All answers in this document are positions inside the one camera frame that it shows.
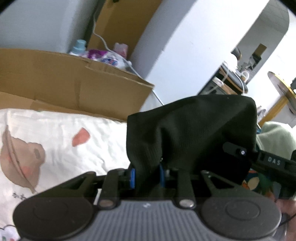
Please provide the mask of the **person's hand under gripper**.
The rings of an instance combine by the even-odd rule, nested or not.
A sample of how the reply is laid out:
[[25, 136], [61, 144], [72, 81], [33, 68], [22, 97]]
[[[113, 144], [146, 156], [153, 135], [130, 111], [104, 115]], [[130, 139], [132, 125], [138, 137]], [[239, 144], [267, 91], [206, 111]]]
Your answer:
[[287, 214], [290, 218], [295, 217], [295, 200], [278, 199], [276, 205], [282, 213]]

